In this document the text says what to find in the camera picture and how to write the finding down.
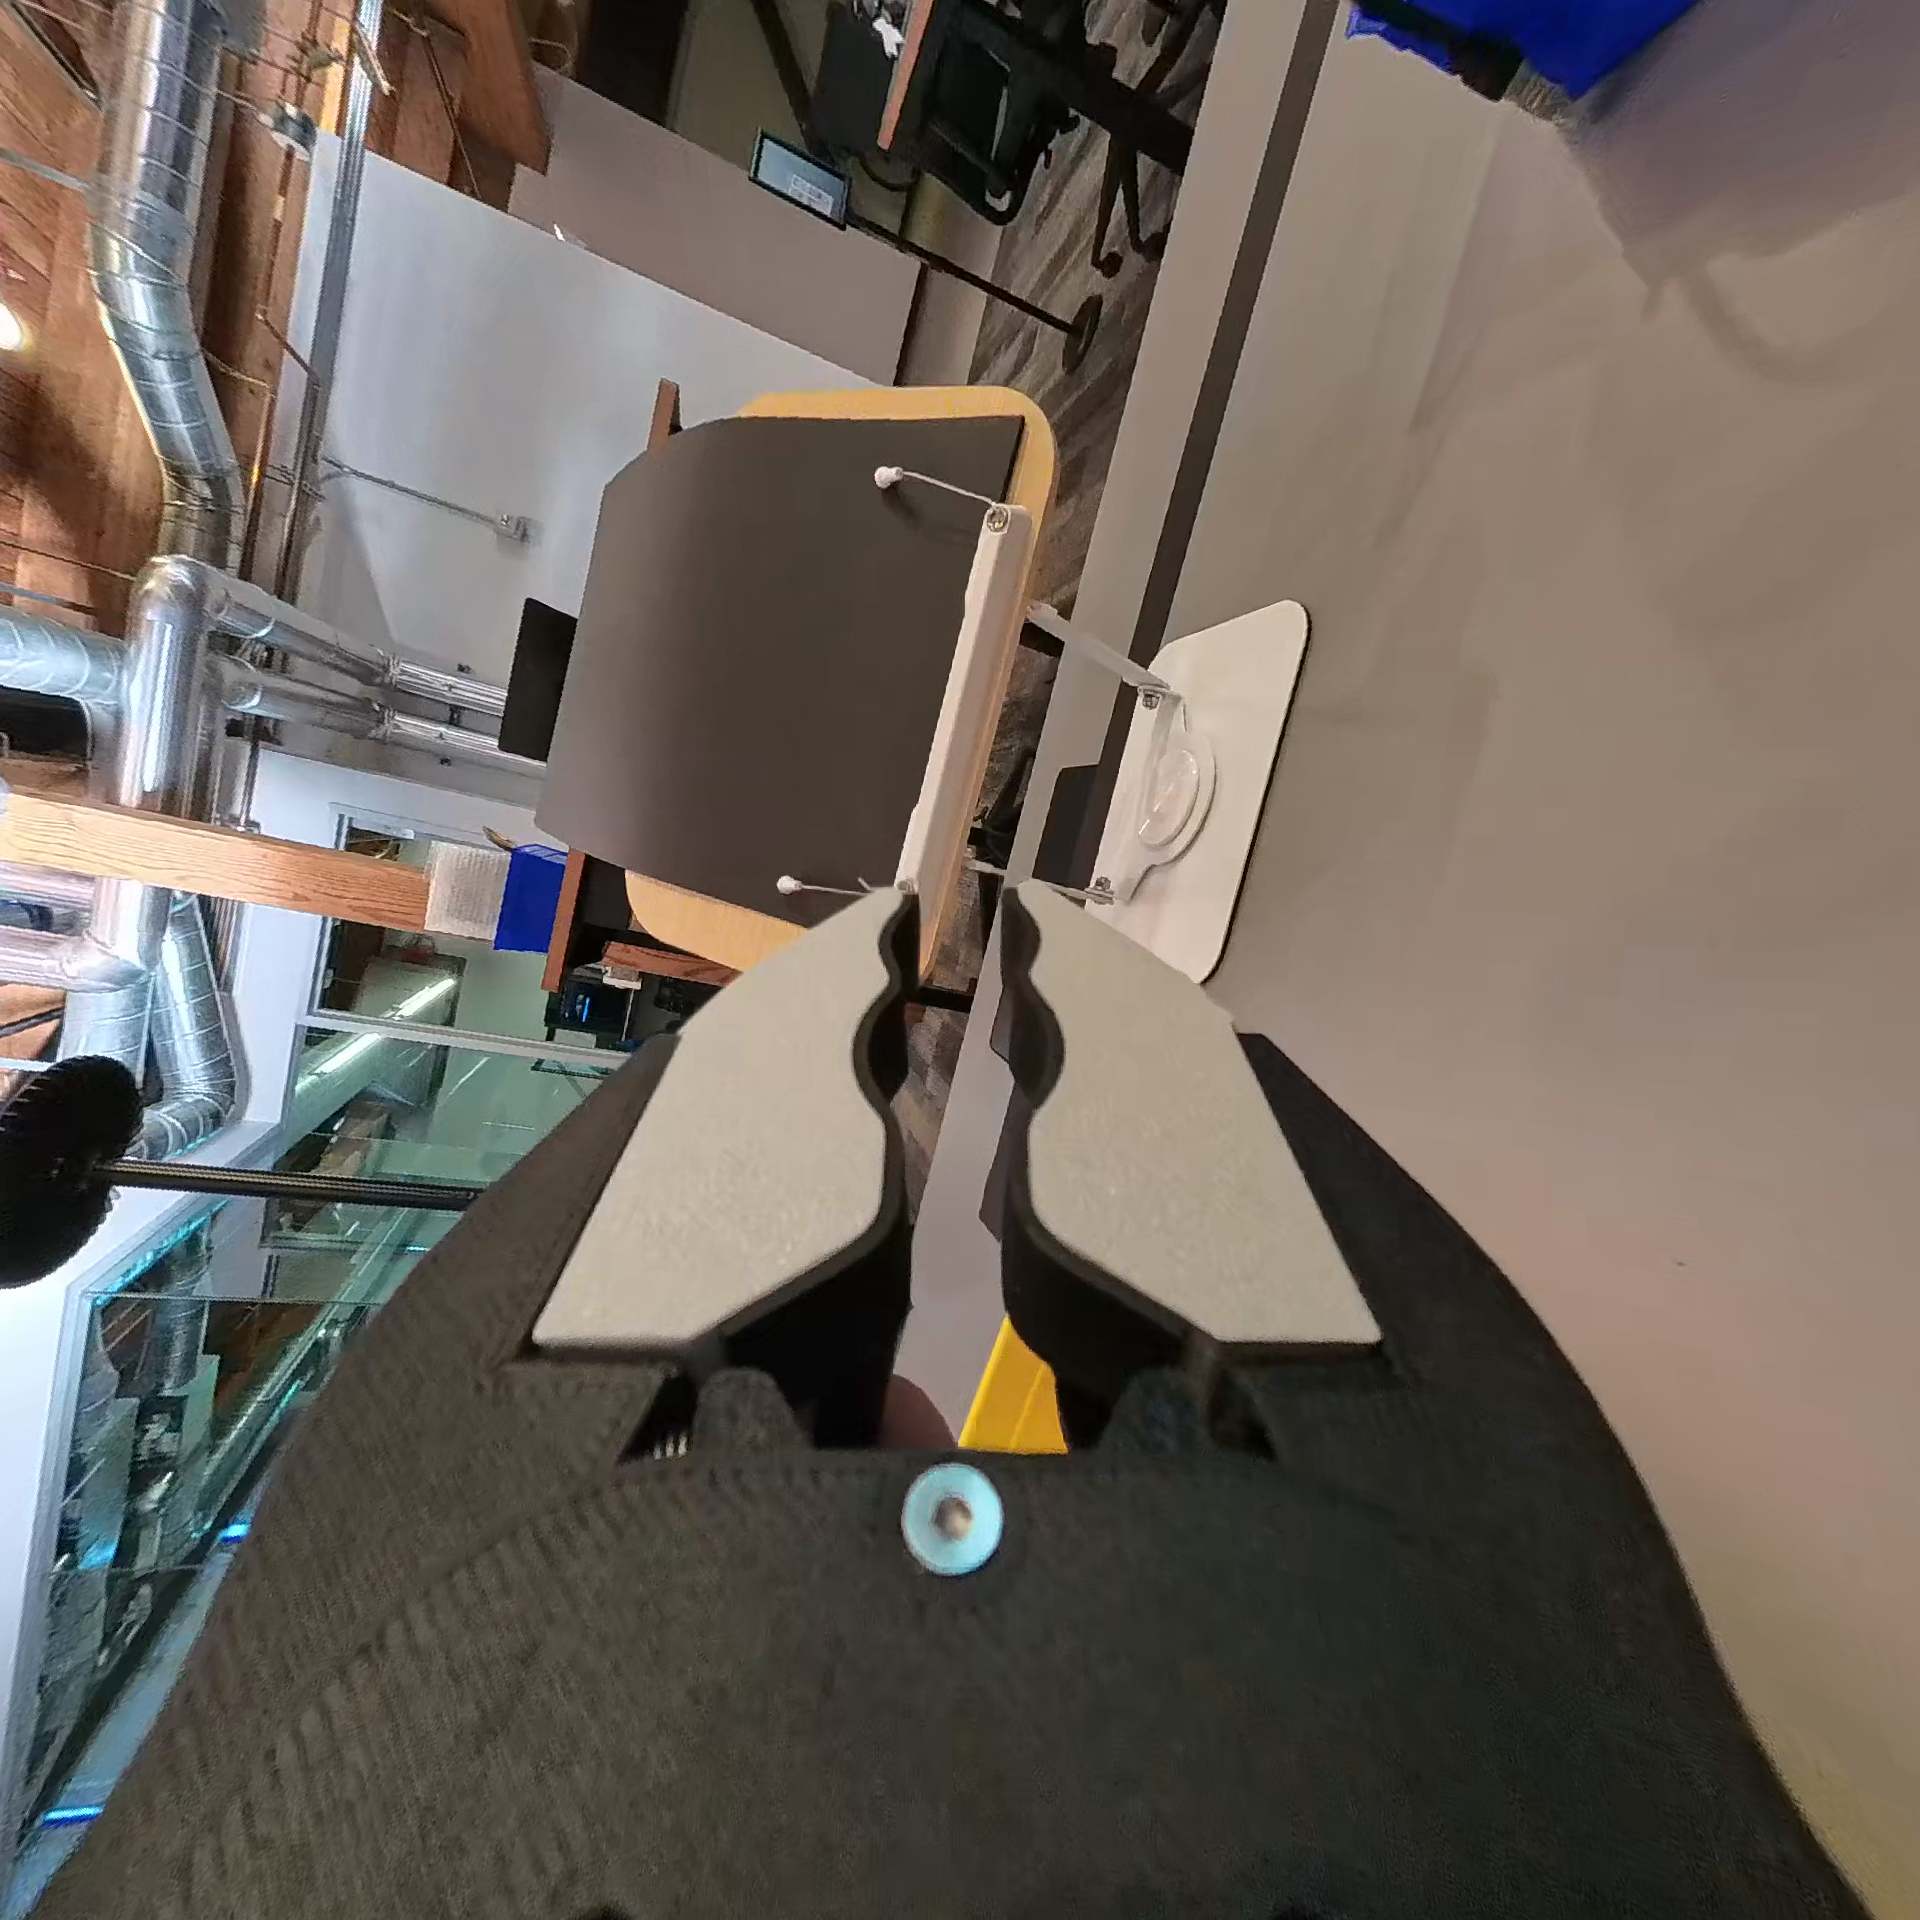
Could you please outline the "black desk chair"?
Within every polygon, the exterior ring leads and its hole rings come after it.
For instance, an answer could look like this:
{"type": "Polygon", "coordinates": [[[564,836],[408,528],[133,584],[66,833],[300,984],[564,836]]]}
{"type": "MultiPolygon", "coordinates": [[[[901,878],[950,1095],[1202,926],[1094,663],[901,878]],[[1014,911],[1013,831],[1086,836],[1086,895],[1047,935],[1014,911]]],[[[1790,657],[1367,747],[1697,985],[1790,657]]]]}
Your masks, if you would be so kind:
{"type": "Polygon", "coordinates": [[[808,95],[808,130],[823,156],[856,168],[877,186],[901,184],[879,168],[932,178],[975,217],[1008,227],[1077,113],[1022,55],[980,39],[984,15],[1066,42],[1077,4],[934,4],[905,86],[895,132],[879,137],[910,4],[828,4],[808,95]]]}

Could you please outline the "silver ceiling pipes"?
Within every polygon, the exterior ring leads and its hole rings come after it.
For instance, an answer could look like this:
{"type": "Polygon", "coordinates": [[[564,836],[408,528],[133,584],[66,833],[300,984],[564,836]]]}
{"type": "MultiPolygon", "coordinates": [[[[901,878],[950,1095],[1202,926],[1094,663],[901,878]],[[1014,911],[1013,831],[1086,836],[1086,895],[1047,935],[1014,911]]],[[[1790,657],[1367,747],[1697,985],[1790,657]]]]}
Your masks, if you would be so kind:
{"type": "Polygon", "coordinates": [[[505,688],[377,650],[204,561],[146,566],[120,640],[4,608],[1,643],[4,691],[84,712],[89,794],[120,810],[200,818],[207,720],[226,714],[511,778],[544,774],[541,760],[509,753],[494,735],[390,703],[503,722],[505,688]]]}

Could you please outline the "blue plastic bin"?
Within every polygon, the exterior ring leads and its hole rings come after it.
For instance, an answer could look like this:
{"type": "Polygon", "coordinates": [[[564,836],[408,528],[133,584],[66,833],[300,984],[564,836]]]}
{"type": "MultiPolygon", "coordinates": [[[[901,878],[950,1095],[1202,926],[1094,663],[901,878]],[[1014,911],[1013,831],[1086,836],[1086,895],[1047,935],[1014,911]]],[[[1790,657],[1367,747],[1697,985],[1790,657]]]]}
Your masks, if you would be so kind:
{"type": "Polygon", "coordinates": [[[1530,76],[1573,100],[1665,33],[1692,2],[1354,2],[1345,34],[1426,60],[1481,99],[1530,76]]]}

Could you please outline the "wooden beam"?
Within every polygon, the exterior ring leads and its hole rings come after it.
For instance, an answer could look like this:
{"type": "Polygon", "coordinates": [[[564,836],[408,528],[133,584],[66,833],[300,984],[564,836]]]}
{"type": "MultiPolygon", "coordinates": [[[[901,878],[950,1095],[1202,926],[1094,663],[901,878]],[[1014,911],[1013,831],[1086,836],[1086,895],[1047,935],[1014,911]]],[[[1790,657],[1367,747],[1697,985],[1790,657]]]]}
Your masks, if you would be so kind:
{"type": "Polygon", "coordinates": [[[425,934],[426,881],[392,859],[166,814],[4,792],[1,859],[93,881],[425,934]]]}

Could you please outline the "white stand with clear arms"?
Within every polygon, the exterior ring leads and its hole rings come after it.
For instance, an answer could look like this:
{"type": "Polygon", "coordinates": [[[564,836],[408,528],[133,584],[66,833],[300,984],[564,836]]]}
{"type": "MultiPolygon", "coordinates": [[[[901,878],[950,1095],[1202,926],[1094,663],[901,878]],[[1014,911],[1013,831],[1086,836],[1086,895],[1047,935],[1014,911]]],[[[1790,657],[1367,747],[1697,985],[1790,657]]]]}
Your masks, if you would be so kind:
{"type": "Polygon", "coordinates": [[[1026,599],[1036,524],[1023,511],[974,495],[967,503],[980,507],[975,553],[894,886],[919,899],[930,921],[965,870],[1005,675],[1022,633],[1033,628],[1077,663],[1111,675],[1134,699],[1092,882],[1070,896],[1205,985],[1225,954],[1252,859],[1304,667],[1306,611],[1280,602],[1236,615],[1138,666],[1026,599]]]}

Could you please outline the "small framed sign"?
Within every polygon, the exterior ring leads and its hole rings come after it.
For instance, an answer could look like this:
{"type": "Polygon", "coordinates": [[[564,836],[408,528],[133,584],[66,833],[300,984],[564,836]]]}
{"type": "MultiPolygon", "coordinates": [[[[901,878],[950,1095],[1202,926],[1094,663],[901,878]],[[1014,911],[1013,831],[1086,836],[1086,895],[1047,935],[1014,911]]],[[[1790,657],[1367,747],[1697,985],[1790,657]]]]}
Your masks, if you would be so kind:
{"type": "Polygon", "coordinates": [[[762,129],[754,137],[749,180],[830,228],[853,227],[853,186],[846,169],[773,130],[762,129]]]}

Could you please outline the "silver ventilation duct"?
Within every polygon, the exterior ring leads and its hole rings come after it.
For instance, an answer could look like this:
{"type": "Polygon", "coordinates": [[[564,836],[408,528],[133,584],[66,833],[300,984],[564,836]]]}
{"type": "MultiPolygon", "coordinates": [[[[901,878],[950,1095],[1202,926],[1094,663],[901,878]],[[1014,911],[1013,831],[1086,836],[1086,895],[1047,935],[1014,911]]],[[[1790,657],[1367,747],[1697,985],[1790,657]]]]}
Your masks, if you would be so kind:
{"type": "Polygon", "coordinates": [[[231,569],[247,482],[194,321],[192,268],[228,15],[125,2],[112,15],[86,268],[102,331],[159,468],[161,556],[231,569]]]}

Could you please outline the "black monitor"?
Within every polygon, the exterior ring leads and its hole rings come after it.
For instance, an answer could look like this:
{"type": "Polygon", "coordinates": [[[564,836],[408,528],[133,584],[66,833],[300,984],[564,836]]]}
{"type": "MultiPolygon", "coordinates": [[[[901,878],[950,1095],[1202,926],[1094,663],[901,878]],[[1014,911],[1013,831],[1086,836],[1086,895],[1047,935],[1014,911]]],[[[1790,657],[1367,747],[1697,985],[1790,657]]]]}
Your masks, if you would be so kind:
{"type": "Polygon", "coordinates": [[[528,762],[549,760],[575,633],[575,615],[535,598],[521,604],[511,672],[495,729],[503,753],[528,762]]]}

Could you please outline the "dark grey panel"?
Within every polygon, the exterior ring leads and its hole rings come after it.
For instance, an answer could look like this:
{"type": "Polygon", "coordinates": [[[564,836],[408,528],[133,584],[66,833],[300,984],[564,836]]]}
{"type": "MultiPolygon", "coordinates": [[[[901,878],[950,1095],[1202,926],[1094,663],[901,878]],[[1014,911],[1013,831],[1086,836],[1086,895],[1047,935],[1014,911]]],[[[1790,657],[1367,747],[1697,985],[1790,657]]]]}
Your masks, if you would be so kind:
{"type": "Polygon", "coordinates": [[[535,816],[810,926],[889,881],[1020,417],[730,417],[606,488],[535,816]]]}

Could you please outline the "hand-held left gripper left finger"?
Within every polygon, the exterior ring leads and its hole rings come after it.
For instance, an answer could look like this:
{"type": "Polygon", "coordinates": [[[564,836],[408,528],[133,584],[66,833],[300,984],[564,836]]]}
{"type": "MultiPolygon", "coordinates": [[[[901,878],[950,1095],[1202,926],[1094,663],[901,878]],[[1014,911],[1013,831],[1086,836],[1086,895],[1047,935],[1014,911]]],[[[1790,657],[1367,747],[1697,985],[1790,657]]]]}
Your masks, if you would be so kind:
{"type": "Polygon", "coordinates": [[[693,1018],[533,1324],[544,1360],[756,1372],[864,1449],[910,1315],[905,1000],[920,915],[879,888],[693,1018]]]}

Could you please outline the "small blue bin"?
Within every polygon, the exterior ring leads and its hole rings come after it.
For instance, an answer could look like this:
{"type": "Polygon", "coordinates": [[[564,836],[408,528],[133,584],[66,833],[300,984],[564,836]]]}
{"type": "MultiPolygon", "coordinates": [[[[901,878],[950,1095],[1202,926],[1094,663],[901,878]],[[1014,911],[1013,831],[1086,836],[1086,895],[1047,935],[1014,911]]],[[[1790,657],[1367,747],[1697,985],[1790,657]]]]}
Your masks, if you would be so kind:
{"type": "Polygon", "coordinates": [[[560,916],[569,855],[560,849],[525,844],[506,854],[506,859],[492,948],[545,954],[560,916]]]}

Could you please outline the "yellow plastic bin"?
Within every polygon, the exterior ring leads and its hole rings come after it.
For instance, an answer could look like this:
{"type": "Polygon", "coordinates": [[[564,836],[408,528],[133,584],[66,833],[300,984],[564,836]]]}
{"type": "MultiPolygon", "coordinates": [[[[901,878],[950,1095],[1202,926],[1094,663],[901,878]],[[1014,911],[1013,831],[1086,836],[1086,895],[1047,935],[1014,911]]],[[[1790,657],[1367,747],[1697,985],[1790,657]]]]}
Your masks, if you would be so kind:
{"type": "Polygon", "coordinates": [[[1008,1318],[999,1324],[957,1447],[1014,1456],[1066,1451],[1054,1375],[1026,1350],[1008,1318]]]}

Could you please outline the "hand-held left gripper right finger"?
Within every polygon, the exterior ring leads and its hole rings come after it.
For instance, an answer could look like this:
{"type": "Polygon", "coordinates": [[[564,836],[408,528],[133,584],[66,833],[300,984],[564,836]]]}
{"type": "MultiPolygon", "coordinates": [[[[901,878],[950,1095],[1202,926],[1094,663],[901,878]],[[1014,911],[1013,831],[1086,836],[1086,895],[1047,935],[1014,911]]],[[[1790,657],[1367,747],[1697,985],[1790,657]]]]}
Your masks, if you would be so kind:
{"type": "Polygon", "coordinates": [[[1375,1312],[1212,996],[1033,881],[1000,902],[999,972],[1000,1303],[1063,1442],[1089,1449],[1149,1376],[1206,1423],[1263,1369],[1378,1360],[1375,1312]]]}

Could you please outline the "black wheel on rod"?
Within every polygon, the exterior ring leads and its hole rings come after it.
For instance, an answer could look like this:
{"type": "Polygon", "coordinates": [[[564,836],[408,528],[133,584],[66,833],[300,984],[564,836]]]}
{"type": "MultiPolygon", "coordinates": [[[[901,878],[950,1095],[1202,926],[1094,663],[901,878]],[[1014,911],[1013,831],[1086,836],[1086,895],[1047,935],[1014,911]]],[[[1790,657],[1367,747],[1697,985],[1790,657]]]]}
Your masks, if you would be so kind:
{"type": "Polygon", "coordinates": [[[73,1059],[28,1074],[1,1112],[1,1287],[46,1280],[102,1228],[118,1192],[247,1199],[273,1204],[342,1204],[463,1212],[473,1185],[353,1179],[271,1168],[137,1159],[140,1083],[112,1059],[73,1059]]]}

